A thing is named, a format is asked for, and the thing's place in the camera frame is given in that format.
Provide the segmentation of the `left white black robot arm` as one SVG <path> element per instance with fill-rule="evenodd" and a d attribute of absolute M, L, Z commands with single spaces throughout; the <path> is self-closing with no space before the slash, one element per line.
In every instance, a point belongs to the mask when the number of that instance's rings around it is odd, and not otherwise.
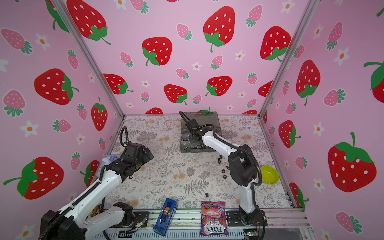
<path fill-rule="evenodd" d="M 128 143 L 123 154 L 103 166 L 99 178 L 79 197 L 59 211 L 48 211 L 41 220 L 41 240 L 90 240 L 106 229 L 122 225 L 135 230 L 142 226 L 136 221 L 132 206 L 119 202 L 95 217 L 91 211 L 118 185 L 132 178 L 141 166 L 154 158 L 149 148 Z"/>

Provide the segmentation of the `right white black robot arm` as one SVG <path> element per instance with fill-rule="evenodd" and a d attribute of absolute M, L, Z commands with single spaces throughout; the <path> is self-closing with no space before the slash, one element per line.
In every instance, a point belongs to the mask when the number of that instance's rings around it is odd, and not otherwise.
<path fill-rule="evenodd" d="M 256 204 L 255 194 L 255 188 L 261 186 L 263 181 L 262 172 L 251 148 L 248 145 L 235 145 L 217 135 L 213 124 L 199 125 L 195 119 L 189 118 L 182 111 L 179 114 L 201 146 L 214 149 L 228 160 L 231 178 L 239 186 L 239 211 L 242 222 L 246 226 L 258 222 L 265 227 L 266 218 Z"/>

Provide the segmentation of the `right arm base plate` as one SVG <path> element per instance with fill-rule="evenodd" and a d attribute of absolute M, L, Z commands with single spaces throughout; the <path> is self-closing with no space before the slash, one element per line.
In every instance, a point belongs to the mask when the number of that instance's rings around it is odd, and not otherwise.
<path fill-rule="evenodd" d="M 229 227 L 266 227 L 268 225 L 265 212 L 257 210 L 250 214 L 243 210 L 227 211 L 226 220 Z"/>

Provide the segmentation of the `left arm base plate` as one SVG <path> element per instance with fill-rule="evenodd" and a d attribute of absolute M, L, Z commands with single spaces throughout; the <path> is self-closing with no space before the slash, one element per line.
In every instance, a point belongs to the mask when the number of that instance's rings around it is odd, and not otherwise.
<path fill-rule="evenodd" d="M 129 212 L 125 214 L 122 222 L 119 224 L 123 228 L 135 228 L 137 225 L 146 226 L 149 218 L 149 212 Z"/>

